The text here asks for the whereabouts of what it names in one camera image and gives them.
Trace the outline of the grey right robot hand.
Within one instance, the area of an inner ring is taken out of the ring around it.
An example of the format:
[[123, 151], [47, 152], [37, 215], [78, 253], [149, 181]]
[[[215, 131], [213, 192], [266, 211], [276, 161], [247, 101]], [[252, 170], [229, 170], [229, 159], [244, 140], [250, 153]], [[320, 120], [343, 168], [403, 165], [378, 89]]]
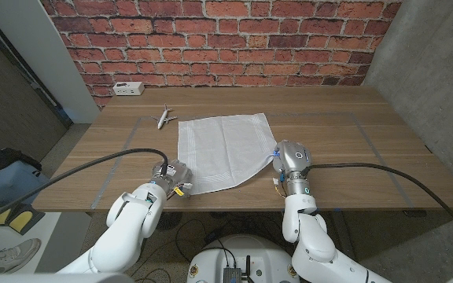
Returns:
[[299, 142], [282, 140], [274, 148], [273, 168], [280, 179], [308, 182], [312, 157], [309, 150]]

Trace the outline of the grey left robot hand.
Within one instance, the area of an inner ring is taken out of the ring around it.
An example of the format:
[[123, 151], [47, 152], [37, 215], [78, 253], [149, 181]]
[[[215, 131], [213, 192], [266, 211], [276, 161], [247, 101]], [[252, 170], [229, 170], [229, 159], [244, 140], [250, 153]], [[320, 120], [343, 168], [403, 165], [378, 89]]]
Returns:
[[150, 181], [159, 185], [168, 198], [175, 194], [179, 197], [190, 197], [193, 187], [191, 170], [179, 160], [168, 162], [166, 175], [162, 174], [163, 168], [163, 161], [156, 163]]

